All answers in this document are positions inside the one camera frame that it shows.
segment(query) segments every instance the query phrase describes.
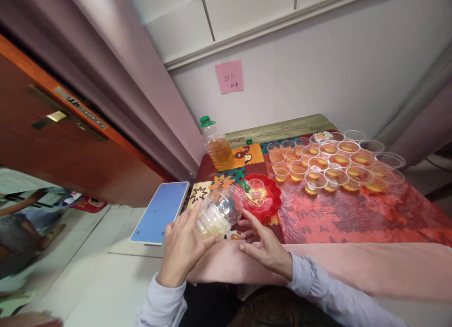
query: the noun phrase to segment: wall molding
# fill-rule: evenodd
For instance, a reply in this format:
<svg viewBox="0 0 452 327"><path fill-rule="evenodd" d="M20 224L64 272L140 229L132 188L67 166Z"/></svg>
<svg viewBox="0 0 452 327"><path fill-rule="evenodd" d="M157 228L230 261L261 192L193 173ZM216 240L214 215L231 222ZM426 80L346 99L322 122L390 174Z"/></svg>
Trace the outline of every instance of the wall molding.
<svg viewBox="0 0 452 327"><path fill-rule="evenodd" d="M307 8L296 9L283 17L267 22L253 29L249 29L226 40L213 42L209 46L194 51L193 53L168 60L167 62L163 62L163 64L166 69L170 71L356 1L359 0L323 0Z"/></svg>

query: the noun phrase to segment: door handle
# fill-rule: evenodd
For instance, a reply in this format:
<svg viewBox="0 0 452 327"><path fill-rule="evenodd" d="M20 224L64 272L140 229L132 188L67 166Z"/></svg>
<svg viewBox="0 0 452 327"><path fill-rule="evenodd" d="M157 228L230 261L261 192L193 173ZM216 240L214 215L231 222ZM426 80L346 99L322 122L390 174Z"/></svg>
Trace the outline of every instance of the door handle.
<svg viewBox="0 0 452 327"><path fill-rule="evenodd" d="M95 139L96 141L103 142L107 140L106 137L104 137L99 132L91 128L89 125L80 120L78 117L68 112L62 105L57 103L54 99L49 97L47 94L45 94L35 86L29 84L26 86L25 90L29 94L35 96L42 104L53 110L53 113L33 123L32 124L33 128L41 130L58 121L64 120L67 122L71 122L81 130L84 130L91 138Z"/></svg>

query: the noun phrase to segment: green bottle cap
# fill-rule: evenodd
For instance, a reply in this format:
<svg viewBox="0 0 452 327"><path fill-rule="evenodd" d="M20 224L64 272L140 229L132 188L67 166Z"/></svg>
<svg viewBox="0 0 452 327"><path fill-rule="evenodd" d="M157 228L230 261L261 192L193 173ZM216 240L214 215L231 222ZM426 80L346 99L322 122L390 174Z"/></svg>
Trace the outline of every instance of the green bottle cap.
<svg viewBox="0 0 452 327"><path fill-rule="evenodd" d="M203 116L203 117L201 117L201 118L199 119L199 121L201 122L201 128L207 127L207 126L210 126L210 125L216 123L215 121L211 121L211 120L210 120L210 117L208 117L208 116Z"/></svg>

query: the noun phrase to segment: wooden tabletop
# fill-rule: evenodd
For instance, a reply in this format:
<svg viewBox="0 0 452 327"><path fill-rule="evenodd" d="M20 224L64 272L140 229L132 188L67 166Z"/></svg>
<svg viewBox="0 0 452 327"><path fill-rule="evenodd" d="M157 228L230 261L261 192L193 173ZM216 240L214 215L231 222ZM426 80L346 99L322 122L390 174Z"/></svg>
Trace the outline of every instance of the wooden tabletop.
<svg viewBox="0 0 452 327"><path fill-rule="evenodd" d="M270 142L281 138L305 135L312 132L335 129L340 131L330 120L321 114L300 117L293 120L267 124L260 127L227 133L231 148L246 146L251 139L253 144Z"/></svg>

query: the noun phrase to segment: plastic bottle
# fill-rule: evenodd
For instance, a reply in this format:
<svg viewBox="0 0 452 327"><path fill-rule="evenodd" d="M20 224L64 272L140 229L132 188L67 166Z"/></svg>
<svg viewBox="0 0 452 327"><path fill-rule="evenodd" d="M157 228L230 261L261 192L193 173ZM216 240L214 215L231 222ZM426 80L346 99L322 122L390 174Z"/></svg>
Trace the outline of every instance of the plastic bottle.
<svg viewBox="0 0 452 327"><path fill-rule="evenodd" d="M213 189L202 201L198 214L198 228L203 238L220 239L242 216L246 193L237 183L229 188Z"/></svg>
<svg viewBox="0 0 452 327"><path fill-rule="evenodd" d="M208 116L201 117L200 121L207 153L212 158L213 165L219 171L231 169L234 165L234 156L226 135L218 131L216 122L211 121Z"/></svg>

